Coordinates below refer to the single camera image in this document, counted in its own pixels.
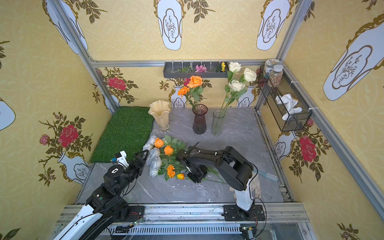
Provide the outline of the orange marigold stem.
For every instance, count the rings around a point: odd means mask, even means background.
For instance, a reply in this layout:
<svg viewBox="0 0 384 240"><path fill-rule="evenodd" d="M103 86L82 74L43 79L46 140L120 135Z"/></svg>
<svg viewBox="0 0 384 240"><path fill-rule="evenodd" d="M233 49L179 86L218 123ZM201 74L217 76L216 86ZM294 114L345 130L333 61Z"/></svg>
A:
<svg viewBox="0 0 384 240"><path fill-rule="evenodd" d="M182 87L178 91L178 96L181 97L182 99L185 99L191 106L192 108L195 107L195 102L193 99L193 92L192 89L189 87Z"/></svg>

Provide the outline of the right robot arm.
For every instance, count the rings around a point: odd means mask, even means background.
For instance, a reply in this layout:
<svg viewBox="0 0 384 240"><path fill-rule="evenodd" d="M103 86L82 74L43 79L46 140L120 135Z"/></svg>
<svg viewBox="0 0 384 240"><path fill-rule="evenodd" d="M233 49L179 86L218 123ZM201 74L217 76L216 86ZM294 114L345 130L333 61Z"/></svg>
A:
<svg viewBox="0 0 384 240"><path fill-rule="evenodd" d="M208 173L208 168L215 168L226 183L235 190L237 207L249 211L254 203L251 194L254 165L246 160L233 147L223 150L204 150L190 146L180 150L176 160L188 170L188 178L194 183L200 183Z"/></svg>

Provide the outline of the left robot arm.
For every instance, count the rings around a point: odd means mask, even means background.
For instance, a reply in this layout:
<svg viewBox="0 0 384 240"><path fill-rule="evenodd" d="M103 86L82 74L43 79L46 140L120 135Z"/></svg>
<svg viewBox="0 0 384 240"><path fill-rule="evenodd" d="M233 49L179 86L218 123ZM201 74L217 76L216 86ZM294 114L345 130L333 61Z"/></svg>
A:
<svg viewBox="0 0 384 240"><path fill-rule="evenodd" d="M124 151L116 154L114 163L104 174L104 182L93 191L76 216L56 235L56 240L94 240L110 225L128 222L117 227L126 232L144 220L144 206L129 206L124 200L130 192L131 183L142 175L149 150L134 154L135 159L126 160Z"/></svg>

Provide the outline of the white rose stem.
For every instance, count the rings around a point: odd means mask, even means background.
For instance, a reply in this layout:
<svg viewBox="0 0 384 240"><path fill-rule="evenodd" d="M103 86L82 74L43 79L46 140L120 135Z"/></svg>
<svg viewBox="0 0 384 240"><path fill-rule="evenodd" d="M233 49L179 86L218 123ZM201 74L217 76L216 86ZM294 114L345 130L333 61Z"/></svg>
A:
<svg viewBox="0 0 384 240"><path fill-rule="evenodd" d="M242 95L247 91L247 87L251 82L254 82L257 79L257 73L249 68L245 68L243 74L237 79L235 74L240 73L242 70L242 65L238 62L229 63L228 71L228 83L225 85L225 99L222 103L220 110L227 113L230 105L238 100Z"/></svg>

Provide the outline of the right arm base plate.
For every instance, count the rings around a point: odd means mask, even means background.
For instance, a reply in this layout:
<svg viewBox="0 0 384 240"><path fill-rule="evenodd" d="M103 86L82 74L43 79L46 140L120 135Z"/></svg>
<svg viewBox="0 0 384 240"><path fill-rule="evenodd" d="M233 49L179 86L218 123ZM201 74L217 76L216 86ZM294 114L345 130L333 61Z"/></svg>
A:
<svg viewBox="0 0 384 240"><path fill-rule="evenodd" d="M266 220L266 212L262 205L253 204L248 211L237 205L224 205L223 210L222 216L227 222Z"/></svg>

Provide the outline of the orange rose stem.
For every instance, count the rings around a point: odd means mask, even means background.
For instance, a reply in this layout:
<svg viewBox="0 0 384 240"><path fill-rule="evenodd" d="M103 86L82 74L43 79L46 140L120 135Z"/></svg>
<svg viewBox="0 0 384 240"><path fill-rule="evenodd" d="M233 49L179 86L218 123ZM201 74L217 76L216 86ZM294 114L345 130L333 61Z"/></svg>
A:
<svg viewBox="0 0 384 240"><path fill-rule="evenodd" d="M187 84L188 92L186 94L188 102L192 108L195 109L202 99L203 93L203 79L200 76L191 76Z"/></svg>

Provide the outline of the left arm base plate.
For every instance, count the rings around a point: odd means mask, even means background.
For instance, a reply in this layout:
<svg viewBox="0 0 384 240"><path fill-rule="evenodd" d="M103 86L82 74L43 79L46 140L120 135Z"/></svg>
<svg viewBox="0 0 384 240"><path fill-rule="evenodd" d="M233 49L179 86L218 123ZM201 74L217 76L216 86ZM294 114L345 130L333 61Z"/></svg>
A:
<svg viewBox="0 0 384 240"><path fill-rule="evenodd" d="M133 223L141 219L145 213L145 206L129 206L128 213L123 218L125 223Z"/></svg>

